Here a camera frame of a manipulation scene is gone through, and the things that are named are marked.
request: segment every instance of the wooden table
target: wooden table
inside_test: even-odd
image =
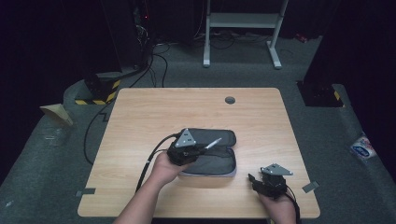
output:
[[[232,96],[234,104],[225,98]],[[156,145],[184,128],[233,130],[235,177],[179,176],[160,194],[155,217],[268,217],[251,189],[248,174],[261,178],[272,163],[291,170],[285,176],[303,218],[319,216],[310,183],[279,90],[273,88],[123,89],[106,127],[78,208],[83,217],[116,217],[133,197],[144,164]],[[168,148],[175,139],[160,148]]]

